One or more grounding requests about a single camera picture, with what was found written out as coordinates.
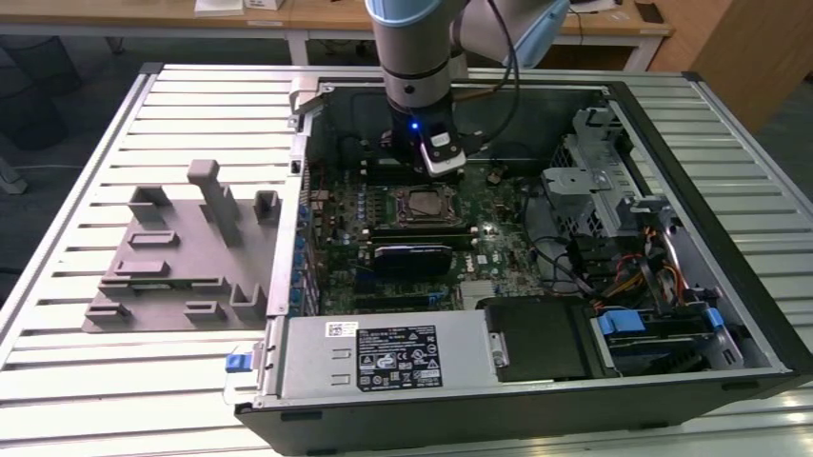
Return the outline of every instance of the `gray 3d printed part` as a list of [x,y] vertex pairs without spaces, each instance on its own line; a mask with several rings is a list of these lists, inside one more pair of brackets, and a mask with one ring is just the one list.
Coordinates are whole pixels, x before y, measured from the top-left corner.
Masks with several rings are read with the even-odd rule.
[[193,161],[204,200],[137,187],[133,220],[99,283],[87,332],[263,328],[275,256],[276,193],[235,200],[217,163]]

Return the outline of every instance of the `motherboard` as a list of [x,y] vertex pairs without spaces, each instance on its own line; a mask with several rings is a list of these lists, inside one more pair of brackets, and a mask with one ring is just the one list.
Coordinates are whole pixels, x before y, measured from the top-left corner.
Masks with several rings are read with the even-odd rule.
[[464,309],[475,298],[542,294],[522,224],[528,191],[504,171],[468,164],[431,183],[395,165],[313,167],[321,314]]

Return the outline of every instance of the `circuit board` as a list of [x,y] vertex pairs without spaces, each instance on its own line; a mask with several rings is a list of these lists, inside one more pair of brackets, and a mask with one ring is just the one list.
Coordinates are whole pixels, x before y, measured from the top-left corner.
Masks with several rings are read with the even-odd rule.
[[[452,251],[448,272],[431,278],[376,279],[374,286],[359,288],[360,278],[372,275],[364,230],[399,225],[398,214],[404,211],[399,197],[406,187],[371,186],[359,170],[335,175],[316,169],[311,207],[316,216],[321,314],[370,312],[356,308],[358,299],[427,295],[432,297],[431,309],[462,309],[463,281],[490,281],[494,296],[542,294],[538,267],[519,220],[524,199],[520,178],[503,180],[492,172],[488,164],[470,164],[456,183],[431,187],[443,195],[454,195],[443,206],[448,212],[440,214],[438,210],[432,216],[444,218],[452,226],[475,228],[470,246]],[[420,208],[412,205],[415,214],[428,215],[428,207]],[[435,220],[426,219],[427,224]]]

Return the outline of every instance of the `black plastic cover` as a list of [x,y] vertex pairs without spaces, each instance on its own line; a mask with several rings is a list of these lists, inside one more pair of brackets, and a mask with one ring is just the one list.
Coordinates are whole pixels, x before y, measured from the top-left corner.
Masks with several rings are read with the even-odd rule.
[[488,332],[500,333],[508,364],[496,368],[500,382],[576,380],[613,376],[600,361],[586,314],[590,304],[578,297],[488,298]]

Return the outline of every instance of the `barcode sticker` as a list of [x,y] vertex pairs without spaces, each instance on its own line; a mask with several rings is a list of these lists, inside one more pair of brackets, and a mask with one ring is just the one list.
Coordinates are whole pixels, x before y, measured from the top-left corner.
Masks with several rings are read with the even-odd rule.
[[325,337],[336,338],[342,336],[355,336],[358,322],[327,322]]

